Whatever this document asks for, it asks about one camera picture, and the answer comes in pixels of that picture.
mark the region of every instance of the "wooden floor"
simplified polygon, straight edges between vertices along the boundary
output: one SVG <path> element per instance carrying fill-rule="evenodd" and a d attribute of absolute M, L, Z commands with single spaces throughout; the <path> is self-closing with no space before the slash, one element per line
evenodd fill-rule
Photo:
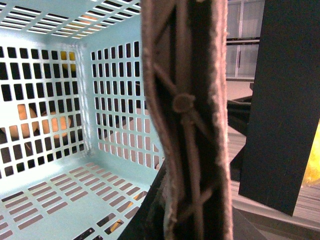
<path fill-rule="evenodd" d="M 245 145 L 246 137 L 232 131 L 228 135 L 229 160 Z M 320 231 L 320 185 L 302 187 L 293 217 L 238 195 L 239 183 L 231 183 L 232 203 L 237 209 Z"/>

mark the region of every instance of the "plastic grid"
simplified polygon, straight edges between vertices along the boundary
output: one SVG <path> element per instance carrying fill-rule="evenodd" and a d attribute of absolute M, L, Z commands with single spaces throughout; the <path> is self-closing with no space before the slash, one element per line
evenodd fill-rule
<path fill-rule="evenodd" d="M 0 28 L 81 39 L 140 14 L 139 0 L 90 1 L 92 9 L 72 19 L 60 13 L 0 2 Z"/>
<path fill-rule="evenodd" d="M 73 51 L 1 43 L 0 179 L 84 150 L 76 66 Z"/>
<path fill-rule="evenodd" d="M 152 169 L 163 152 L 155 145 L 143 91 L 141 43 L 91 53 L 98 148 Z"/>
<path fill-rule="evenodd" d="M 99 206 L 97 210 L 101 214 L 88 216 L 95 224 L 86 229 L 83 223 L 83 232 L 78 232 L 79 235 L 56 232 L 55 239 L 72 236 L 72 239 L 83 240 L 89 236 L 89 239 L 101 240 L 109 239 L 111 234 L 114 239 L 138 211 L 147 194 L 145 190 L 144 186 L 137 186 L 97 164 L 87 163 L 3 198 L 3 205 L 0 206 L 0 240 L 9 236 L 17 239 L 32 236 L 34 228 L 45 219 L 55 220 L 55 214 L 68 211 L 66 206 L 82 198 L 90 200 L 95 207 Z M 73 218 L 70 212 L 68 216 L 68 219 Z"/>

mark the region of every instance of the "laundry basket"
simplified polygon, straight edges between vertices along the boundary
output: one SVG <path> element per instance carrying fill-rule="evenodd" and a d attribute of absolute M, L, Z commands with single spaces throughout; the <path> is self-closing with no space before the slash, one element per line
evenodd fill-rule
<path fill-rule="evenodd" d="M 117 239 L 163 162 L 139 0 L 1 0 L 0 240 Z"/>

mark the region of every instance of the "rectangular hole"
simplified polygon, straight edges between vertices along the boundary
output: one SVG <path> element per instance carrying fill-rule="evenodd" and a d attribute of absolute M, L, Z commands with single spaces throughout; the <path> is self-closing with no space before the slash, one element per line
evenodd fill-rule
<path fill-rule="evenodd" d="M 49 53 L 47 50 L 42 50 L 41 53 L 42 53 L 42 59 L 44 59 L 44 60 L 49 59 Z"/>
<path fill-rule="evenodd" d="M 50 137 L 46 137 L 46 138 L 44 139 L 44 143 L 45 143 L 45 150 L 46 150 L 46 151 L 50 151 L 50 150 L 52 149 Z"/>
<path fill-rule="evenodd" d="M 129 208 L 129 207 L 131 207 L 132 204 L 133 204 L 132 201 L 127 201 L 125 204 L 123 204 L 122 206 L 118 207 L 118 208 L 117 208 L 117 211 L 118 211 L 119 213 L 122 213 L 124 210 L 126 210 L 126 209 Z"/>
<path fill-rule="evenodd" d="M 12 101 L 10 85 L 8 84 L 1 85 L 1 91 L 2 91 L 3 101 L 5 102 Z"/>
<path fill-rule="evenodd" d="M 130 11 L 130 12 L 134 12 L 134 13 L 136 13 L 136 14 L 139 14 L 139 13 L 140 13 L 139 10 L 133 9 L 133 8 L 131 8 L 131 7 L 126 8 L 126 10 L 128 10 L 128 11 Z"/>
<path fill-rule="evenodd" d="M 22 151 L 20 144 L 13 146 L 14 158 L 15 160 L 22 159 Z"/>
<path fill-rule="evenodd" d="M 78 94 L 78 83 L 76 81 L 72 82 L 72 89 L 73 89 L 73 94 L 77 95 Z"/>
<path fill-rule="evenodd" d="M 23 100 L 24 99 L 24 94 L 23 94 L 21 84 L 14 84 L 14 93 L 15 93 L 16 100 Z"/>
<path fill-rule="evenodd" d="M 135 186 L 134 188 L 132 188 L 131 190 L 129 190 L 126 194 L 128 194 L 129 196 L 134 194 L 136 191 L 140 190 L 139 187 Z"/>
<path fill-rule="evenodd" d="M 46 157 L 47 157 L 48 163 L 54 160 L 54 155 L 52 153 L 48 154 Z"/>
<path fill-rule="evenodd" d="M 121 99 L 121 112 L 125 113 L 126 112 L 126 100 Z"/>
<path fill-rule="evenodd" d="M 11 59 L 16 59 L 17 58 L 17 53 L 16 49 L 14 47 L 7 47 L 8 50 L 8 56 Z"/>
<path fill-rule="evenodd" d="M 35 93 L 34 93 L 34 86 L 32 83 L 27 83 L 25 85 L 26 89 L 26 96 L 28 99 L 34 99 L 35 98 Z"/>
<path fill-rule="evenodd" d="M 93 234 L 95 232 L 95 230 L 91 227 L 88 230 L 84 231 L 83 233 L 81 233 L 79 236 L 77 236 L 76 238 L 74 238 L 73 240 L 84 240 L 86 239 L 88 236 L 90 236 L 91 234 Z"/>
<path fill-rule="evenodd" d="M 33 69 L 34 69 L 34 77 L 36 79 L 41 79 L 41 67 L 40 67 L 40 63 L 34 63 L 33 64 Z"/>
<path fill-rule="evenodd" d="M 124 47 L 122 45 L 118 46 L 118 57 L 122 59 L 124 57 Z"/>
<path fill-rule="evenodd" d="M 128 89 L 128 95 L 132 96 L 133 95 L 133 86 L 132 86 L 132 81 L 127 82 L 127 89 Z"/>
<path fill-rule="evenodd" d="M 31 56 L 33 59 L 39 59 L 39 53 L 37 49 L 31 49 Z"/>
<path fill-rule="evenodd" d="M 101 183 L 98 184 L 98 185 L 103 186 L 103 185 L 105 185 L 105 183 L 104 183 L 104 182 L 101 182 Z M 110 186 L 107 186 L 107 187 L 105 187 L 104 189 L 98 191 L 96 194 L 97 194 L 98 196 L 101 196 L 102 194 L 105 194 L 106 192 L 108 192 L 108 191 L 111 190 L 111 189 L 112 189 L 112 188 L 111 188 Z"/>
<path fill-rule="evenodd" d="M 70 68 L 71 68 L 71 77 L 76 78 L 77 77 L 77 65 L 72 63 L 72 64 L 70 64 Z"/>
<path fill-rule="evenodd" d="M 22 59 L 28 59 L 28 50 L 26 48 L 20 48 L 20 57 Z"/>
<path fill-rule="evenodd" d="M 62 96 L 62 86 L 61 86 L 61 82 L 56 82 L 55 83 L 55 90 L 56 90 L 56 95 L 57 96 Z"/>
<path fill-rule="evenodd" d="M 95 97 L 95 109 L 99 110 L 99 98 Z"/>
<path fill-rule="evenodd" d="M 43 156 L 38 157 L 38 164 L 39 166 L 45 164 L 45 158 Z"/>
<path fill-rule="evenodd" d="M 131 58 L 131 44 L 130 43 L 127 43 L 125 45 L 125 52 L 126 52 L 126 57 L 127 58 Z"/>
<path fill-rule="evenodd" d="M 65 190 L 67 190 L 67 189 L 69 189 L 69 188 L 71 188 L 71 187 L 73 187 L 73 186 L 75 186 L 75 185 L 77 185 L 77 183 L 76 183 L 75 181 L 73 181 L 73 182 L 71 182 L 71 183 L 69 183 L 69 184 L 61 187 L 60 190 L 61 190 L 61 191 L 65 191 Z"/>
<path fill-rule="evenodd" d="M 91 190 L 91 191 L 95 191 L 95 190 L 101 188 L 101 187 L 104 186 L 104 185 L 106 185 L 104 182 L 100 182 L 100 183 L 98 183 L 97 185 L 94 185 L 93 187 L 91 187 L 90 190 Z"/>
<path fill-rule="evenodd" d="M 46 92 L 48 94 L 48 97 L 54 96 L 54 88 L 51 82 L 46 83 Z"/>
<path fill-rule="evenodd" d="M 101 98 L 101 109 L 106 110 L 106 100 L 104 97 Z"/>
<path fill-rule="evenodd" d="M 111 94 L 110 81 L 106 81 L 106 94 L 108 94 L 108 95 Z"/>
<path fill-rule="evenodd" d="M 50 64 L 49 63 L 44 63 L 43 64 L 43 68 L 44 68 L 44 77 L 46 79 L 50 79 L 51 78 Z"/>
<path fill-rule="evenodd" d="M 120 81 L 120 94 L 125 95 L 125 82 Z"/>
<path fill-rule="evenodd" d="M 118 195 L 118 192 L 117 191 L 113 191 L 113 192 L 109 193 L 107 196 L 103 197 L 102 199 L 104 201 L 108 201 L 109 199 L 115 197 L 116 195 Z"/>
<path fill-rule="evenodd" d="M 5 205 L 5 207 L 6 207 L 7 209 L 8 209 L 8 208 L 12 208 L 13 206 L 18 205 L 18 204 L 20 204 L 20 203 L 23 203 L 23 202 L 26 201 L 26 200 L 28 200 L 28 197 L 27 197 L 27 196 L 22 197 L 22 198 L 20 198 L 20 199 L 18 199 L 18 200 L 15 200 L 15 201 L 13 201 L 13 202 L 11 202 L 11 203 L 8 203 L 7 205 Z"/>
<path fill-rule="evenodd" d="M 124 196 L 120 196 L 120 197 L 118 197 L 116 200 L 110 202 L 109 205 L 110 205 L 111 207 L 114 207 L 114 206 L 116 206 L 117 204 L 121 203 L 121 202 L 122 202 L 123 200 L 125 200 L 125 199 L 126 199 L 126 198 L 125 198 Z"/>
<path fill-rule="evenodd" d="M 43 149 L 42 149 L 42 143 L 41 143 L 41 140 L 38 139 L 38 140 L 35 140 L 35 146 L 36 146 L 36 153 L 39 154 L 39 153 L 42 153 L 43 152 Z"/>
<path fill-rule="evenodd" d="M 139 42 L 135 41 L 134 42 L 134 57 L 139 57 Z"/>
<path fill-rule="evenodd" d="M 49 101 L 49 109 L 50 109 L 50 113 L 55 112 L 56 111 L 56 104 L 55 101 Z"/>
<path fill-rule="evenodd" d="M 108 78 L 110 77 L 109 63 L 106 63 L 104 67 L 105 67 L 105 76 Z"/>
<path fill-rule="evenodd" d="M 102 63 L 98 64 L 99 67 L 99 77 L 102 78 L 103 77 L 103 68 L 102 68 Z"/>
<path fill-rule="evenodd" d="M 123 76 L 124 76 L 124 63 L 119 62 L 119 77 L 123 77 Z"/>
<path fill-rule="evenodd" d="M 127 18 L 131 18 L 131 17 L 132 17 L 131 14 L 124 13 L 124 12 L 118 12 L 117 15 L 120 15 L 120 16 L 122 16 L 122 17 L 127 17 Z"/>
<path fill-rule="evenodd" d="M 102 52 L 101 52 L 101 50 L 99 50 L 99 51 L 97 52 L 97 55 L 98 55 L 98 60 L 101 60 L 101 59 L 102 59 Z"/>
<path fill-rule="evenodd" d="M 71 95 L 70 83 L 68 81 L 64 82 L 65 95 Z"/>
<path fill-rule="evenodd" d="M 64 101 L 62 99 L 58 100 L 58 109 L 60 114 L 65 112 Z"/>
<path fill-rule="evenodd" d="M 69 78 L 69 73 L 68 73 L 68 64 L 66 63 L 63 63 L 62 64 L 62 74 L 63 74 L 63 77 L 65 79 Z"/>
<path fill-rule="evenodd" d="M 150 133 L 150 120 L 145 119 L 144 120 L 144 131 L 149 134 Z"/>
<path fill-rule="evenodd" d="M 115 63 L 112 63 L 111 65 L 111 70 L 112 70 L 112 77 L 116 77 L 117 76 L 117 67 Z"/>
<path fill-rule="evenodd" d="M 127 219 L 131 219 L 139 210 L 139 207 L 135 207 L 130 212 L 128 212 L 126 215 L 124 215 Z"/>
<path fill-rule="evenodd" d="M 108 49 L 104 49 L 104 59 L 108 59 L 109 55 L 108 55 Z"/>
<path fill-rule="evenodd" d="M 141 92 L 140 92 L 140 82 L 139 82 L 139 81 L 136 81 L 136 82 L 135 82 L 135 95 L 136 95 L 136 96 L 140 96 L 140 95 L 141 95 Z"/>
<path fill-rule="evenodd" d="M 72 194 L 75 194 L 75 193 L 79 192 L 81 189 L 82 189 L 81 186 L 77 186 L 76 188 L 73 188 L 72 190 L 67 191 L 67 192 L 65 193 L 65 195 L 68 197 L 68 196 L 70 196 L 70 195 L 72 195 Z"/>
<path fill-rule="evenodd" d="M 53 74 L 56 79 L 60 78 L 60 68 L 59 68 L 59 64 L 57 63 L 53 64 Z"/>
<path fill-rule="evenodd" d="M 132 77 L 132 64 L 131 62 L 126 63 L 126 76 L 127 77 Z"/>
<path fill-rule="evenodd" d="M 26 218 L 26 217 L 28 217 L 28 216 L 36 213 L 36 212 L 38 212 L 38 210 L 36 208 L 33 208 L 33 209 L 31 209 L 31 210 L 29 210 L 29 211 L 27 211 L 27 212 L 25 212 L 25 213 L 23 213 L 23 214 L 21 214 L 19 216 L 16 216 L 13 220 L 15 222 L 19 222 L 20 220 L 22 220 L 22 219 L 24 219 L 24 218 Z"/>
<path fill-rule="evenodd" d="M 30 157 L 34 154 L 31 142 L 26 142 L 24 144 L 24 149 L 27 157 Z"/>
<path fill-rule="evenodd" d="M 79 98 L 76 97 L 74 99 L 74 110 L 79 111 L 80 110 L 80 104 L 79 104 Z"/>
<path fill-rule="evenodd" d="M 71 98 L 66 99 L 66 110 L 68 112 L 72 112 L 72 100 Z"/>
<path fill-rule="evenodd" d="M 77 133 L 78 133 L 78 140 L 79 140 L 79 142 L 80 142 L 80 141 L 83 140 L 82 129 L 79 129 L 79 130 L 77 131 Z"/>
<path fill-rule="evenodd" d="M 31 79 L 31 68 L 29 63 L 22 63 L 24 79 Z"/>
<path fill-rule="evenodd" d="M 118 22 L 121 22 L 121 21 L 123 21 L 123 20 L 124 20 L 123 18 L 115 17 L 115 16 L 111 16 L 111 17 L 109 17 L 108 19 L 116 20 L 116 21 L 118 21 Z"/>
<path fill-rule="evenodd" d="M 7 197 L 5 197 L 5 198 L 3 198 L 3 199 L 1 199 L 1 201 L 4 203 L 4 202 L 7 202 L 7 201 L 9 201 L 9 200 L 11 200 L 11 199 L 14 199 L 14 198 L 16 198 L 16 197 L 19 197 L 19 196 L 21 196 L 22 194 L 24 194 L 24 192 L 23 191 L 20 191 L 20 192 L 17 192 L 17 193 L 15 193 L 15 194 L 13 194 L 13 195 L 10 195 L 10 196 L 7 196 Z"/>
<path fill-rule="evenodd" d="M 37 94 L 38 94 L 38 98 L 44 98 L 45 97 L 44 85 L 42 83 L 37 83 L 36 84 L 36 91 L 37 91 Z"/>
<path fill-rule="evenodd" d="M 140 63 L 138 61 L 134 62 L 134 76 L 140 77 Z"/>
<path fill-rule="evenodd" d="M 110 213 L 108 216 L 104 217 L 103 219 L 101 219 L 99 222 L 97 222 L 96 224 L 99 227 L 102 227 L 103 225 L 105 225 L 106 223 L 108 223 L 109 221 L 111 221 L 116 215 L 113 213 Z"/>
<path fill-rule="evenodd" d="M 57 51 L 51 51 L 51 57 L 52 57 L 52 60 L 58 60 L 58 52 Z"/>
<path fill-rule="evenodd" d="M 122 5 L 121 5 L 121 4 L 119 4 L 119 3 L 115 3 L 115 2 L 112 2 L 112 1 L 109 1 L 109 0 L 104 1 L 104 3 L 105 3 L 105 4 L 107 4 L 107 5 L 111 5 L 111 6 L 113 6 L 113 7 L 116 7 L 116 8 L 120 8 L 120 7 L 122 7 Z"/>
<path fill-rule="evenodd" d="M 95 94 L 98 94 L 98 82 L 93 81 L 93 90 Z"/>
<path fill-rule="evenodd" d="M 48 214 L 53 214 L 54 212 L 58 211 L 59 209 L 62 209 L 63 207 L 65 207 L 65 206 L 67 206 L 67 205 L 68 205 L 68 203 L 66 203 L 66 202 L 60 203 L 59 205 L 57 205 L 57 206 L 49 209 L 49 210 L 47 211 L 47 213 L 48 213 Z"/>
<path fill-rule="evenodd" d="M 80 113 L 78 113 L 77 115 L 75 115 L 75 119 L 76 119 L 76 125 L 79 127 L 82 125 L 82 122 L 81 122 L 81 116 L 80 116 Z"/>
<path fill-rule="evenodd" d="M 8 80 L 7 68 L 4 62 L 0 62 L 0 80 Z"/>
<path fill-rule="evenodd" d="M 105 94 L 105 86 L 103 81 L 100 81 L 100 93 Z"/>
<path fill-rule="evenodd" d="M 116 48 L 114 46 L 111 47 L 111 58 L 112 59 L 116 58 Z"/>
<path fill-rule="evenodd" d="M 72 202 L 75 202 L 75 201 L 77 201 L 78 199 L 84 197 L 84 196 L 87 195 L 87 194 L 88 194 L 87 191 L 83 191 L 83 192 L 81 192 L 80 194 L 78 194 L 78 195 L 76 195 L 76 196 L 74 196 L 74 197 L 71 197 L 70 200 L 71 200 Z"/>
<path fill-rule="evenodd" d="M 35 160 L 33 160 L 33 159 L 29 160 L 27 163 L 28 163 L 28 168 L 29 169 L 32 169 L 32 168 L 34 168 L 36 166 L 35 165 Z"/>
<path fill-rule="evenodd" d="M 20 79 L 20 72 L 19 72 L 19 65 L 18 63 L 11 62 L 10 63 L 11 68 L 11 75 L 13 80 L 19 80 Z"/>
<path fill-rule="evenodd" d="M 96 65 L 95 64 L 92 64 L 92 76 L 94 78 L 97 77 L 97 69 L 96 69 Z"/>
<path fill-rule="evenodd" d="M 117 228 L 119 228 L 122 224 L 124 224 L 124 222 L 122 220 L 118 220 L 116 221 L 114 224 L 112 224 L 110 227 L 108 227 L 105 230 L 105 233 L 110 235 L 111 233 L 113 233 Z"/>
<path fill-rule="evenodd" d="M 107 105 L 108 105 L 108 111 L 112 111 L 111 98 L 107 99 Z"/>
<path fill-rule="evenodd" d="M 113 85 L 113 94 L 117 95 L 118 94 L 117 82 L 113 81 L 112 85 Z"/>

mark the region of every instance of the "black object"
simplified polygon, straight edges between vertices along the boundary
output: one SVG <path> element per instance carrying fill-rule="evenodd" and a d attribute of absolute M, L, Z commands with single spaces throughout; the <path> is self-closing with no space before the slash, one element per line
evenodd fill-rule
<path fill-rule="evenodd" d="M 239 194 L 289 215 L 320 118 L 319 27 L 319 1 L 265 1 Z"/>

